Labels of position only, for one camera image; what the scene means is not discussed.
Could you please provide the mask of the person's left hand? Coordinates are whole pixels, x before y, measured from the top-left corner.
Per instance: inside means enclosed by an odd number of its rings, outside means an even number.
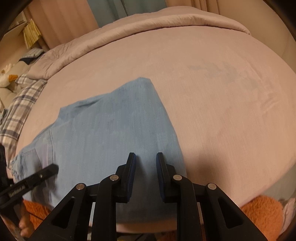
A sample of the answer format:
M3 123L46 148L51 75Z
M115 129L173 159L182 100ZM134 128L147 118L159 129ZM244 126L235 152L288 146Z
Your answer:
M30 220L30 214L26 210L26 207L23 203L20 205L20 215L21 215L21 219L18 227L21 230L21 236L30 238L30 236L33 234L35 229L34 229L33 223Z

